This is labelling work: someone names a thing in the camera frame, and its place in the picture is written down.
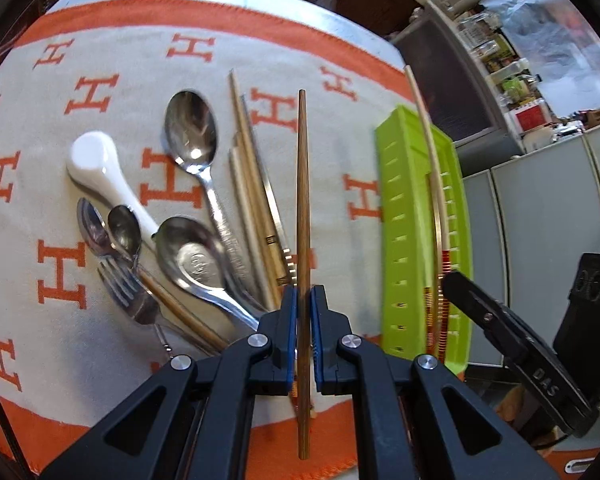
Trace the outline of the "large steel spoon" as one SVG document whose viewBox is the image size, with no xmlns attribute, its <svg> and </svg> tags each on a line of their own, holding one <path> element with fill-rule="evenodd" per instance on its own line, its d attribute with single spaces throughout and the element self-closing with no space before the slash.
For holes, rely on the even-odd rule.
<svg viewBox="0 0 600 480">
<path fill-rule="evenodd" d="M 253 292 L 242 248 L 213 185 L 211 169 L 219 146 L 218 128 L 209 104 L 199 93 L 180 90 L 171 96 L 164 114 L 163 139 L 174 162 L 198 180 L 213 229 L 227 252 L 236 281 L 246 292 Z"/>
</svg>

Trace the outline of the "pale wooden chopstick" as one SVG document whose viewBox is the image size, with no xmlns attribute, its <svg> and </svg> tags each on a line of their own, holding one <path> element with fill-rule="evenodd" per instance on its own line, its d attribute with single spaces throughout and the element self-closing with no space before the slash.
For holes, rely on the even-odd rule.
<svg viewBox="0 0 600 480">
<path fill-rule="evenodd" d="M 230 172 L 234 185 L 234 193 L 239 208 L 240 220 L 242 220 L 242 228 L 244 229 L 246 243 L 248 247 L 248 259 L 251 266 L 251 275 L 256 283 L 258 290 L 258 298 L 262 308 L 265 311 L 275 310 L 275 301 L 273 294 L 268 284 L 268 274 L 265 270 L 265 265 L 262 262 L 260 246 L 257 237 L 256 225 L 254 224 L 253 211 L 250 204 L 247 181 L 242 170 L 242 163 L 238 153 L 238 147 L 232 146 L 230 154 Z"/>
</svg>

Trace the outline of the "red labelled white jar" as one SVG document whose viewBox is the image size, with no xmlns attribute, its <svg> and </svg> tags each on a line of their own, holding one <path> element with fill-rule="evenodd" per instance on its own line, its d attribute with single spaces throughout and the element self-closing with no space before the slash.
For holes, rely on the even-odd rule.
<svg viewBox="0 0 600 480">
<path fill-rule="evenodd" d="M 530 101 L 509 112 L 510 119 L 519 134 L 552 122 L 552 115 L 544 99 Z"/>
</svg>

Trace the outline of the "metal chopstick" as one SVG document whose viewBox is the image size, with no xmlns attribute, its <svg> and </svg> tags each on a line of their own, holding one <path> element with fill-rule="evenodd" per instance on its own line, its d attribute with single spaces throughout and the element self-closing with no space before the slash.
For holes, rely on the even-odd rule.
<svg viewBox="0 0 600 480">
<path fill-rule="evenodd" d="M 283 227 L 273 185 L 260 154 L 256 135 L 251 125 L 244 96 L 239 97 L 240 119 L 242 128 L 242 144 L 252 183 L 252 194 L 256 202 L 258 217 L 257 227 L 261 228 L 260 239 L 263 242 L 263 259 L 271 266 L 271 275 L 278 287 L 291 284 L 294 281 L 294 264 Z"/>
</svg>

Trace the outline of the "stainless dishwasher cabinet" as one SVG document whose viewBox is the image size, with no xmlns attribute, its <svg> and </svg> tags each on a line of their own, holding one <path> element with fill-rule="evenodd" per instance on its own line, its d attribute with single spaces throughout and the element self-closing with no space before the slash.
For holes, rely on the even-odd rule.
<svg viewBox="0 0 600 480">
<path fill-rule="evenodd" d="M 434 4 L 420 8 L 392 44 L 411 66 L 432 122 L 453 140 L 465 174 L 524 154 L 486 70 Z"/>
</svg>

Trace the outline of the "steel fork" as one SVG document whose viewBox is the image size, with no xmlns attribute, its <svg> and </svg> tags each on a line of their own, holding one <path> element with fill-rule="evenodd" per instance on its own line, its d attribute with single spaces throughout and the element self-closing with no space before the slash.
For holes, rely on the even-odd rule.
<svg viewBox="0 0 600 480">
<path fill-rule="evenodd" d="M 97 272 L 116 305 L 136 324 L 152 327 L 168 359 L 172 359 L 173 348 L 163 331 L 166 319 L 152 292 L 140 282 L 128 266 L 118 263 L 114 257 L 100 258 Z"/>
</svg>

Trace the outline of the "small steel teaspoon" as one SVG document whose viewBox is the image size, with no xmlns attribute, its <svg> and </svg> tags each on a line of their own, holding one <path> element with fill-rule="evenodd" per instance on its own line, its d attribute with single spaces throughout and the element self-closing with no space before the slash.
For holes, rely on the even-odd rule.
<svg viewBox="0 0 600 480">
<path fill-rule="evenodd" d="M 114 241 L 135 269 L 140 260 L 142 233 L 134 212 L 125 205 L 115 206 L 109 211 L 108 226 Z"/>
<path fill-rule="evenodd" d="M 112 237 L 102 215 L 85 197 L 81 197 L 76 204 L 76 221 L 84 243 L 96 257 L 110 256 L 126 263 L 131 262 L 130 257 Z"/>
</svg>

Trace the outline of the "steel soup spoon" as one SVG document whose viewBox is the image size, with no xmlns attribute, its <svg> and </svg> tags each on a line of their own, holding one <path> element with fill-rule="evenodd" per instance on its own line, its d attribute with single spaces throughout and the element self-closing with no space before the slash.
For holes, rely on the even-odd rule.
<svg viewBox="0 0 600 480">
<path fill-rule="evenodd" d="M 252 298 L 239 283 L 221 241 L 199 221 L 164 220 L 154 236 L 158 265 L 178 288 L 220 308 L 252 332 L 259 327 Z"/>
</svg>

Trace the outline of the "thin brown bamboo chopstick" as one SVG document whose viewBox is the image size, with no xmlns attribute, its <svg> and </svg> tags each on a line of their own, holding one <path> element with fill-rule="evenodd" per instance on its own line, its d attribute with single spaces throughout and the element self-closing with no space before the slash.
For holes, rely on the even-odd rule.
<svg viewBox="0 0 600 480">
<path fill-rule="evenodd" d="M 238 132 L 244 153 L 257 227 L 262 240 L 263 260 L 268 264 L 270 282 L 278 288 L 292 283 L 291 264 L 288 261 L 289 248 L 284 237 L 282 219 L 273 193 L 268 172 L 260 156 L 256 138 L 249 119 L 246 101 L 240 93 L 234 70 L 228 73 L 230 91 L 237 116 Z"/>
</svg>

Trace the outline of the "white ceramic spoon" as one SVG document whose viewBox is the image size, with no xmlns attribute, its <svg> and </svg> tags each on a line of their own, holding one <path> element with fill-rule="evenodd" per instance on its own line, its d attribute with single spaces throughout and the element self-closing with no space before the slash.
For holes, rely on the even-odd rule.
<svg viewBox="0 0 600 480">
<path fill-rule="evenodd" d="M 125 179 L 111 136 L 102 131 L 81 134 L 71 145 L 66 166 L 74 182 L 95 192 L 110 206 L 128 206 L 137 218 L 143 241 L 152 243 L 158 224 Z"/>
</svg>

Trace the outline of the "light chopstick red end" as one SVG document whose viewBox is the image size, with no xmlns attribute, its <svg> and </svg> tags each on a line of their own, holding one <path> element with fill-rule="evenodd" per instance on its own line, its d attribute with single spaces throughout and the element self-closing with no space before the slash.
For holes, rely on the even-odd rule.
<svg viewBox="0 0 600 480">
<path fill-rule="evenodd" d="M 422 98 L 422 92 L 420 92 L 411 66 L 404 66 L 404 75 L 413 92 L 430 165 L 429 181 L 432 212 L 434 213 L 434 252 L 436 253 L 436 263 L 434 264 L 434 298 L 432 298 L 431 315 L 432 329 L 434 330 L 434 350 L 436 350 L 438 361 L 444 364 L 446 354 L 448 353 L 450 302 L 443 295 L 442 280 L 446 274 L 451 272 L 450 234 L 448 215 L 446 214 L 446 199 L 440 162 L 431 129 L 431 120 L 425 101 Z"/>
</svg>

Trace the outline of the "lime green plastic tray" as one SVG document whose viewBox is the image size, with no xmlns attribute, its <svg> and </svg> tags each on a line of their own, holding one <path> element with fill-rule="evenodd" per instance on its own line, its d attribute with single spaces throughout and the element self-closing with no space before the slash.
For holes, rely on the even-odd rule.
<svg viewBox="0 0 600 480">
<path fill-rule="evenodd" d="M 472 278 L 469 214 L 460 162 L 453 141 L 433 126 L 450 231 L 452 270 Z M 375 130 L 382 210 L 381 343 L 402 359 L 424 353 L 426 292 L 434 281 L 434 214 L 429 191 L 430 161 L 414 110 L 398 105 Z M 471 320 L 452 304 L 445 366 L 466 370 Z"/>
</svg>

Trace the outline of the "dark brown wooden chopstick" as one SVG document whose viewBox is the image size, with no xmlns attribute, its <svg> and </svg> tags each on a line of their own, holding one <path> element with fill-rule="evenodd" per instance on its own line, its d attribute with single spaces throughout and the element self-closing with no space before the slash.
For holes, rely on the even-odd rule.
<svg viewBox="0 0 600 480">
<path fill-rule="evenodd" d="M 298 94 L 297 140 L 297 289 L 298 289 L 298 456 L 310 457 L 311 327 L 308 296 L 311 287 L 311 227 L 309 136 L 306 90 Z"/>
</svg>

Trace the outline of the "orange beige H-pattern cloth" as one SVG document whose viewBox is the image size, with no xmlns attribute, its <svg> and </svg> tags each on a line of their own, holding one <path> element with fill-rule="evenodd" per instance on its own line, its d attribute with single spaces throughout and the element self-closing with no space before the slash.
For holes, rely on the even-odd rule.
<svg viewBox="0 0 600 480">
<path fill-rule="evenodd" d="M 308 102 L 314 281 L 361 335 L 381 315 L 375 131 L 410 102 L 398 51 L 369 32 L 343 39 L 316 7 L 249 10 L 197 0 L 102 0 L 37 20 L 0 67 L 0 401 L 40 472 L 137 388 L 166 354 L 108 297 L 79 233 L 85 195 L 68 173 L 82 134 L 117 149 L 151 226 L 208 223 L 199 181 L 162 144 L 172 96 L 200 93 L 218 128 L 215 191 L 245 240 L 230 170 L 238 88 L 284 229 L 294 232 L 297 99 Z"/>
</svg>

